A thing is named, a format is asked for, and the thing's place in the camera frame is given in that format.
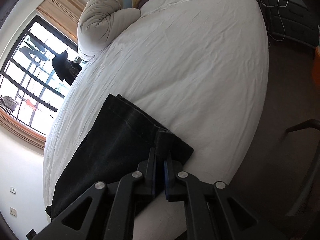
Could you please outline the black pants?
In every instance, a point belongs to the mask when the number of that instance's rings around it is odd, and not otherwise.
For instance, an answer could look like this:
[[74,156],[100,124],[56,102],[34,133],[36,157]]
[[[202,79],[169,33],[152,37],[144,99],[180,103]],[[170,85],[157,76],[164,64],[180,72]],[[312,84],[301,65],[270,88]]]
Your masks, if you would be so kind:
[[115,183],[134,172],[152,148],[182,165],[194,151],[136,105],[109,94],[56,183],[52,204],[46,208],[49,217],[56,218],[94,183]]

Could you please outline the black mesh chair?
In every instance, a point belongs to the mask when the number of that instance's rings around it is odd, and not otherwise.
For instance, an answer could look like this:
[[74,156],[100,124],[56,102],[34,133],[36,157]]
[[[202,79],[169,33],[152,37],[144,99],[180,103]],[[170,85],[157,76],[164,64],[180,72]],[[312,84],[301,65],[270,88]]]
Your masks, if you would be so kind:
[[[319,131],[319,120],[309,119],[295,126],[291,126],[285,130],[285,133],[291,133],[300,131],[303,129],[313,128]],[[299,195],[294,202],[293,206],[286,213],[286,216],[294,216],[302,208],[303,204],[308,199],[310,194],[313,181],[316,178],[317,172],[319,170],[319,144],[317,145],[316,152],[313,156],[312,162],[303,178],[303,181],[299,187]]]

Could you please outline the left beige curtain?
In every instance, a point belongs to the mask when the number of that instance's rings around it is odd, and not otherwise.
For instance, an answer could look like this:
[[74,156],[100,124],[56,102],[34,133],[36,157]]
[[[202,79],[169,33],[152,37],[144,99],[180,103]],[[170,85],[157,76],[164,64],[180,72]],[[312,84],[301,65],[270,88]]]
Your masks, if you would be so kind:
[[44,150],[46,137],[29,128],[1,108],[1,126],[29,144]]

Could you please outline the beige curtain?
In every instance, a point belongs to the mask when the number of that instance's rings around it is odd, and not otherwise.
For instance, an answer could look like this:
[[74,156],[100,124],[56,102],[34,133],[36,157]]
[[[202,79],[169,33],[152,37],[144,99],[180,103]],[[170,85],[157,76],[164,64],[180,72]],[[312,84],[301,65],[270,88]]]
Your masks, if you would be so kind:
[[44,150],[46,137],[29,128],[1,108],[1,126],[29,144]]
[[44,0],[36,11],[77,44],[77,27],[84,8],[85,5],[78,0]]

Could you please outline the white bed with sheet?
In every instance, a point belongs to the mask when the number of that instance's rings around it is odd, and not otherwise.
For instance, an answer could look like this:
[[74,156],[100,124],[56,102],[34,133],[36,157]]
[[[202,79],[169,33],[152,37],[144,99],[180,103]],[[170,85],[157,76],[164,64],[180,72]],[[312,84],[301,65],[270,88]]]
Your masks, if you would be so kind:
[[187,172],[230,182],[259,124],[267,80],[267,32],[256,0],[149,0],[65,97],[44,147],[45,205],[109,94],[190,145]]

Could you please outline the black framed balcony door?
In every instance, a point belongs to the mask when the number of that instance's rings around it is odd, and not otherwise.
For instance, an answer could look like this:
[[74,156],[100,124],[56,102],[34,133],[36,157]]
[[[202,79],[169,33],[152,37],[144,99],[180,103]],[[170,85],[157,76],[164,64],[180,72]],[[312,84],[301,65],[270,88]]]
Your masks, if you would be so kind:
[[79,59],[74,42],[35,16],[1,65],[1,108],[42,135],[50,131],[71,88],[52,66],[63,52],[71,61]]

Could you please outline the black garment on chair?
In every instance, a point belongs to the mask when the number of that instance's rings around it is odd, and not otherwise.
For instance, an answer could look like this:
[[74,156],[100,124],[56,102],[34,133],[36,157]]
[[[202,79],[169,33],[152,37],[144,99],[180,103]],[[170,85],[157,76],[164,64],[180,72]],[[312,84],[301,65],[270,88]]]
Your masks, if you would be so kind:
[[66,81],[70,86],[81,72],[80,64],[68,60],[68,53],[65,50],[52,59],[52,67],[61,81]]

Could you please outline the rolled white duvet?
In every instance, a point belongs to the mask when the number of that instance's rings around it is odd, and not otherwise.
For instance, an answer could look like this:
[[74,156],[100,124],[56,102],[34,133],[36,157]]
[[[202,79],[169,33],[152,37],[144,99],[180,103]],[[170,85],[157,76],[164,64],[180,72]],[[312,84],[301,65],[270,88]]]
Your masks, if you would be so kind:
[[140,18],[140,10],[123,8],[123,0],[88,0],[78,22],[78,54],[84,61],[107,48]]

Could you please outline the dark nightstand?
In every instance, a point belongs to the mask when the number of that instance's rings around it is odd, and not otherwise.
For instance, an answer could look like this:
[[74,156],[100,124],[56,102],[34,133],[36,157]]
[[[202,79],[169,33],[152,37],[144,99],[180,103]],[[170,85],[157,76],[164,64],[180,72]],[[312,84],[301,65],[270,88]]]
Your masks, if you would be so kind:
[[258,3],[272,41],[290,41],[312,49],[318,46],[316,18],[302,0],[258,0]]

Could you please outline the right beige curtain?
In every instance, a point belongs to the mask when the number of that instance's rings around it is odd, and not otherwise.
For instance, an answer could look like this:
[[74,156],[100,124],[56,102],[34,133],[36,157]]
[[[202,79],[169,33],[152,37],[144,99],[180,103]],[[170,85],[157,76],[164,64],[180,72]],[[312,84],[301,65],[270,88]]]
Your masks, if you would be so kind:
[[85,5],[78,0],[44,0],[36,11],[77,44],[77,27],[84,8]]

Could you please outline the white wall socket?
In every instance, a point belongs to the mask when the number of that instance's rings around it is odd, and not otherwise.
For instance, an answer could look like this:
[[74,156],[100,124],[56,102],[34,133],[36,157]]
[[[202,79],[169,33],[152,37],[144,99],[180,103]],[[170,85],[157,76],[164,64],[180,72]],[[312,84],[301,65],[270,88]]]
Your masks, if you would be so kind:
[[14,208],[10,207],[10,214],[16,217],[17,211]]

